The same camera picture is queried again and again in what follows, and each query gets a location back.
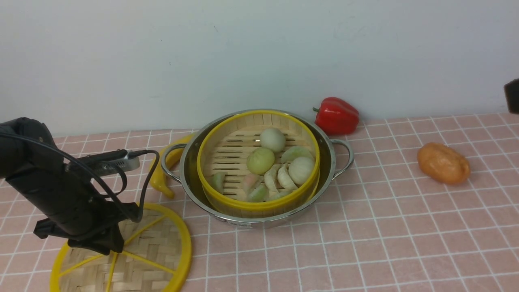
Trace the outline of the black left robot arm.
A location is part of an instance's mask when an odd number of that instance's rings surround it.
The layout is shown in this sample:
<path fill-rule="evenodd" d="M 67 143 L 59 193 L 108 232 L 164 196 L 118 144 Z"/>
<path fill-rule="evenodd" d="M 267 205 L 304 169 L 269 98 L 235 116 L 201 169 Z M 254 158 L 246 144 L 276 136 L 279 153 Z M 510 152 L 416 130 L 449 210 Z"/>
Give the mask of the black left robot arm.
<path fill-rule="evenodd" d="M 70 162 L 55 144 L 48 128 L 29 118 L 1 124 L 1 178 L 45 216 L 34 228 L 41 239 L 67 239 L 74 248 L 109 255 L 121 253 L 124 238 L 119 223 L 137 216 L 136 203 L 117 204 L 93 186 L 95 176 L 139 168 L 136 155 L 120 149 Z"/>

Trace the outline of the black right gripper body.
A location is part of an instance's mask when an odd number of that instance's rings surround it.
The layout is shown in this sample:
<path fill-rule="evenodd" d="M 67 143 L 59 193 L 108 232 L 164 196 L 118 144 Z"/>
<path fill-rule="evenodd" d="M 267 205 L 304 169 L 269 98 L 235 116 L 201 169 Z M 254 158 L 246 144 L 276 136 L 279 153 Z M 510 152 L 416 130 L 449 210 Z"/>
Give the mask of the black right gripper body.
<path fill-rule="evenodd" d="M 506 98 L 506 104 L 508 112 L 511 114 L 519 114 L 519 79 L 516 78 L 513 81 L 508 82 L 504 85 L 504 94 Z"/>

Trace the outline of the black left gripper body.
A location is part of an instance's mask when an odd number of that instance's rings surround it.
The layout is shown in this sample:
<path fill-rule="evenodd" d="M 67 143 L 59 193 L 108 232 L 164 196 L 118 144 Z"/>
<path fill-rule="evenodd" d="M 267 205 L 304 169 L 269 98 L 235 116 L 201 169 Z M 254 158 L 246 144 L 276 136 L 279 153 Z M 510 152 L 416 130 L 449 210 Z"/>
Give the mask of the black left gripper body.
<path fill-rule="evenodd" d="M 40 239 L 49 236 L 67 239 L 69 247 L 84 248 L 102 255 L 122 253 L 124 239 L 119 222 L 128 220 L 127 211 L 140 220 L 137 203 L 91 203 L 73 207 L 58 215 L 37 221 L 33 233 Z"/>

